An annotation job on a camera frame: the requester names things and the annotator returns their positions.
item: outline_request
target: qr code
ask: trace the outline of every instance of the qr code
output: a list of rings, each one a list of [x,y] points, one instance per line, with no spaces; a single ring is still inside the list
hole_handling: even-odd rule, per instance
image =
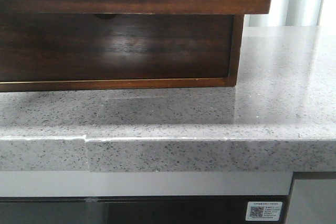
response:
[[[264,216],[265,207],[251,207],[251,218],[262,218]]]

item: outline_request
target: white curtain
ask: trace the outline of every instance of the white curtain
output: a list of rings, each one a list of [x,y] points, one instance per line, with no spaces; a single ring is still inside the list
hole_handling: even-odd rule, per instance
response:
[[[269,14],[246,15],[245,26],[315,26],[323,0],[272,0]]]

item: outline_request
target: sticker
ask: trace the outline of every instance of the sticker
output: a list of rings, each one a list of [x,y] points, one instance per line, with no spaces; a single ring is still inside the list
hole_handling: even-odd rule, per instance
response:
[[[282,202],[277,201],[250,201],[247,204],[247,221],[278,221]]]

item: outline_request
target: quartz countertop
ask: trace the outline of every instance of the quartz countertop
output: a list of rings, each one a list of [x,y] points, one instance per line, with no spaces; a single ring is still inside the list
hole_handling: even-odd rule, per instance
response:
[[[336,29],[245,28],[234,88],[0,93],[0,170],[336,171]]]

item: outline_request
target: speckled stone countertop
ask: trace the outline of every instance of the speckled stone countertop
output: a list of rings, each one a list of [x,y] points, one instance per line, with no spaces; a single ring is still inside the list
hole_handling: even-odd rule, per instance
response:
[[[0,93],[0,170],[336,171],[336,29],[246,28],[235,88]]]

